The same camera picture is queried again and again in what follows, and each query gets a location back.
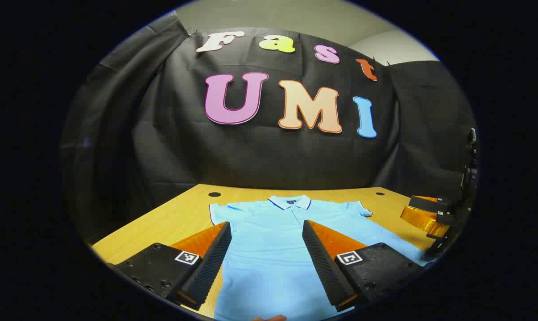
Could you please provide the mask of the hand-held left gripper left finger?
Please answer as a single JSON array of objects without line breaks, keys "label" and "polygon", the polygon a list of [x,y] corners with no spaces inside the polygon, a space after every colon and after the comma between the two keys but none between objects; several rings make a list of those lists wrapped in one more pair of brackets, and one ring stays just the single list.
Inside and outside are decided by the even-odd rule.
[{"label": "hand-held left gripper left finger", "polygon": [[106,262],[149,297],[198,310],[207,301],[231,241],[228,222],[202,231],[159,228],[157,235],[123,227],[106,237]]}]

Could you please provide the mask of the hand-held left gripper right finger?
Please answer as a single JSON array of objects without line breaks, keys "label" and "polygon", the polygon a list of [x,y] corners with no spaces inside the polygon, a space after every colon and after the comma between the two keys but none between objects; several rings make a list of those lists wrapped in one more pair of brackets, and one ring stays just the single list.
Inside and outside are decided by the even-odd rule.
[{"label": "hand-held left gripper right finger", "polygon": [[326,296],[338,312],[383,300],[415,281],[423,267],[386,243],[365,245],[305,221],[306,249]]}]

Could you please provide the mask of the light blue polo T-shirt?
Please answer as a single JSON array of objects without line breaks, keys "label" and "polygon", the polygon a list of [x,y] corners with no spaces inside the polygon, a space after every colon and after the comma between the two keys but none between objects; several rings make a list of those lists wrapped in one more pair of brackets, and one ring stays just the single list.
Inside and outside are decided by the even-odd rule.
[{"label": "light blue polo T-shirt", "polygon": [[284,315],[286,321],[321,321],[338,315],[330,305],[306,249],[306,220],[365,245],[386,243],[420,266],[422,251],[370,221],[362,203],[271,196],[255,202],[210,205],[215,224],[229,222],[232,241],[222,264],[218,321],[252,321]]}]

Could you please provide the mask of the black backdrop cloth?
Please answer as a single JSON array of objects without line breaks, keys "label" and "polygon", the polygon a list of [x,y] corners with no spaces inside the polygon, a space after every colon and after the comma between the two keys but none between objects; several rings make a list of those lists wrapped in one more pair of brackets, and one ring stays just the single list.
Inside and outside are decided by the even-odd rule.
[{"label": "black backdrop cloth", "polygon": [[456,198],[477,125],[439,61],[382,65],[289,30],[198,53],[171,12],[129,36],[78,89],[62,131],[63,191],[94,244],[198,184],[383,187]]}]

